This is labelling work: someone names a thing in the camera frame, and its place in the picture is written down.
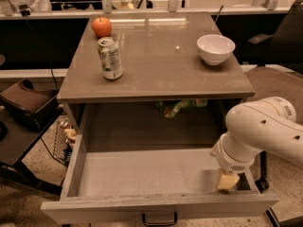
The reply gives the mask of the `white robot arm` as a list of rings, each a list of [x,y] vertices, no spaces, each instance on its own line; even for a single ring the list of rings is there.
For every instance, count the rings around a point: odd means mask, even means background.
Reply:
[[[227,132],[211,150],[220,166],[219,191],[233,188],[263,151],[303,166],[303,126],[288,100],[273,96],[241,103],[229,110],[225,125]]]

